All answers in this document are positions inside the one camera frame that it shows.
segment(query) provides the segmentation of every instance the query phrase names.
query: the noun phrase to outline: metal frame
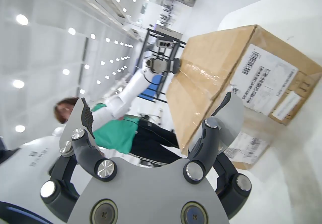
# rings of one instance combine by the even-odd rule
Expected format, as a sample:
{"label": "metal frame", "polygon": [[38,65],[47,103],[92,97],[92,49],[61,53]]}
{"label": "metal frame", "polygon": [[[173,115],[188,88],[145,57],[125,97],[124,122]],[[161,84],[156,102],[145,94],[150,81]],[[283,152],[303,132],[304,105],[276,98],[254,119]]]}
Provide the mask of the metal frame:
{"label": "metal frame", "polygon": [[[181,47],[181,48],[184,48],[184,46],[186,45],[186,43],[185,42],[183,42],[183,41],[181,41],[181,40],[179,40],[179,39],[177,39],[177,38],[174,38],[174,37],[171,37],[171,36],[169,36],[169,35],[167,35],[167,34],[165,34],[165,33],[162,33],[162,32],[159,32],[159,31],[155,31],[155,30],[152,30],[152,29],[146,29],[147,30],[147,33],[146,33],[146,36],[145,36],[145,39],[144,39],[144,42],[143,42],[143,46],[142,46],[142,49],[141,49],[141,52],[140,52],[140,56],[139,56],[139,58],[138,58],[138,61],[137,61],[137,64],[136,64],[136,67],[135,67],[135,71],[134,72],[136,72],[138,69],[139,69],[139,64],[142,62],[142,60],[143,60],[143,54],[144,54],[144,52],[145,52],[145,46],[147,45],[147,42],[148,42],[148,39],[149,39],[149,37],[151,36],[151,37],[155,37],[155,38],[157,38],[157,37],[166,37],[166,38],[168,38],[168,39],[170,39],[170,40],[173,40],[174,42],[175,42],[175,44],[174,44],[174,47],[172,48],[172,50],[171,50],[171,53],[170,53],[170,56],[167,56],[167,55],[164,55],[164,53],[163,53],[163,55],[162,55],[162,57],[164,58],[164,57],[166,57],[167,58],[167,60],[172,60],[172,59],[174,59],[174,57],[176,56],[176,54],[177,54],[177,52],[178,52],[178,49],[179,49],[179,47]],[[162,53],[160,53],[160,52],[156,52],[156,51],[152,51],[153,53],[156,53],[157,55],[159,54],[162,54]],[[159,82],[159,84],[157,85],[157,88],[156,89],[151,89],[151,88],[147,88],[147,89],[149,89],[149,90],[151,90],[151,91],[155,91],[156,92],[156,97],[152,97],[152,96],[150,96],[150,95],[146,95],[146,94],[143,94],[143,93],[141,93],[140,95],[142,95],[142,96],[146,96],[146,97],[148,97],[148,98],[152,98],[152,99],[154,99],[154,101],[151,101],[151,100],[148,100],[148,99],[146,99],[146,98],[142,98],[142,97],[140,97],[141,99],[145,99],[145,100],[148,100],[148,101],[151,101],[151,102],[155,102],[155,100],[158,100],[158,101],[161,101],[161,102],[164,102],[164,103],[168,103],[167,101],[165,101],[165,100],[161,100],[161,99],[159,99],[159,96],[160,96],[160,94],[163,94],[163,95],[165,95],[165,93],[163,93],[163,92],[161,92],[162,91],[162,88],[163,88],[163,86],[164,86],[164,83],[165,83],[165,81],[166,81],[166,78],[167,78],[167,76],[168,76],[168,72],[163,72],[162,73],[162,75],[161,75],[161,79],[160,79],[160,82]]]}

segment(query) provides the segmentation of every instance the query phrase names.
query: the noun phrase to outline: silver screw cap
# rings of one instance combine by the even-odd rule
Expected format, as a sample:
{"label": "silver screw cap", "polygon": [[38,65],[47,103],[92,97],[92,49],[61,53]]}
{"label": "silver screw cap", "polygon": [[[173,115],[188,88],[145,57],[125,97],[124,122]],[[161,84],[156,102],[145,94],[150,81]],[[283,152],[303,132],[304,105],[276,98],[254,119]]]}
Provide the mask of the silver screw cap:
{"label": "silver screw cap", "polygon": [[251,181],[243,174],[237,176],[236,183],[243,191],[249,191],[252,188]]}
{"label": "silver screw cap", "polygon": [[83,128],[76,128],[73,131],[73,135],[71,136],[71,138],[74,140],[80,139],[84,134],[85,134],[85,131]]}
{"label": "silver screw cap", "polygon": [[111,160],[106,159],[100,163],[97,169],[97,175],[103,179],[108,178],[112,175],[114,168],[114,163]]}
{"label": "silver screw cap", "polygon": [[56,190],[56,185],[53,181],[47,181],[40,189],[40,195],[42,198],[47,198],[53,195]]}
{"label": "silver screw cap", "polygon": [[67,153],[71,150],[71,141],[66,141],[65,145],[59,149],[60,153]]}
{"label": "silver screw cap", "polygon": [[204,172],[199,164],[195,162],[190,162],[186,167],[187,175],[193,181],[200,181],[204,176]]}

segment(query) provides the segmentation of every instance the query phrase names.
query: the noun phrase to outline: woman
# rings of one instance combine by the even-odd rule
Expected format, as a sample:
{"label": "woman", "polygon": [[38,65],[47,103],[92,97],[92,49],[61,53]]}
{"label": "woman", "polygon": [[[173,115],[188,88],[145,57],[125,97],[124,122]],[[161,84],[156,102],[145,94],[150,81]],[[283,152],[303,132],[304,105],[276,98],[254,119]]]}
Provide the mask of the woman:
{"label": "woman", "polygon": [[[79,98],[71,97],[61,100],[54,107],[56,119],[64,124]],[[164,148],[179,148],[176,135],[156,124],[141,120],[136,116],[127,116],[109,121],[100,128],[95,127],[95,119],[104,118],[105,104],[99,103],[93,109],[93,135],[98,146],[139,157],[146,161],[165,165],[180,159],[175,153]]]}

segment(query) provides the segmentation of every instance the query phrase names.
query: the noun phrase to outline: white floor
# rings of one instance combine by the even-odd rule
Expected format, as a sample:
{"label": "white floor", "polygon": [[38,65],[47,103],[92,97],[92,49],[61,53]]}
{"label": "white floor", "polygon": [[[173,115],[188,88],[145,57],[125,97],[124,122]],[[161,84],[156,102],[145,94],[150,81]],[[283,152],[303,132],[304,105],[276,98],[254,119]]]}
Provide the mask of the white floor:
{"label": "white floor", "polygon": [[[322,0],[197,0],[193,9],[183,7],[172,28],[187,40],[259,24],[322,64],[321,5]],[[292,123],[250,171],[243,171],[253,190],[230,223],[322,223],[321,94],[320,81]]]}

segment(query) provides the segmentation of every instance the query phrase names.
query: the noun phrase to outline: cable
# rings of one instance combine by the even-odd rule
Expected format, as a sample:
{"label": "cable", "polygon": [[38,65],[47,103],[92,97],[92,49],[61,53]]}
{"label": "cable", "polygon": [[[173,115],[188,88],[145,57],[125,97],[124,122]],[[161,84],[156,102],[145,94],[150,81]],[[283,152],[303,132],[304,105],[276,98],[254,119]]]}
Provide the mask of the cable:
{"label": "cable", "polygon": [[147,78],[146,78],[146,76],[145,76],[145,74],[143,74],[143,76],[144,76],[144,78],[145,78],[145,80],[147,81],[147,82],[149,82],[150,84],[153,84],[153,85],[160,85],[160,84],[162,84],[163,82],[165,82],[165,80],[167,79],[167,78],[163,78],[163,81],[160,81],[160,83],[158,83],[158,84],[156,84],[156,83],[153,83],[153,82],[150,82]]}
{"label": "cable", "polygon": [[166,140],[164,137],[162,137],[162,136],[158,135],[156,132],[154,132],[154,131],[152,131],[152,130],[150,130],[150,129],[146,128],[146,127],[143,127],[143,126],[141,126],[140,124],[138,124],[138,123],[136,123],[136,122],[133,122],[133,121],[130,121],[130,120],[125,120],[125,119],[123,119],[123,120],[124,120],[124,121],[128,121],[128,122],[132,122],[132,123],[134,123],[134,124],[137,124],[137,125],[138,125],[138,126],[140,126],[142,129],[148,130],[148,131],[150,131],[150,132],[152,132],[152,133],[156,134],[158,137],[160,137],[160,138],[162,138],[163,140],[167,141],[167,142],[168,142],[170,145],[172,145],[173,147],[178,148],[178,146],[176,146],[176,145],[172,144],[169,140]]}

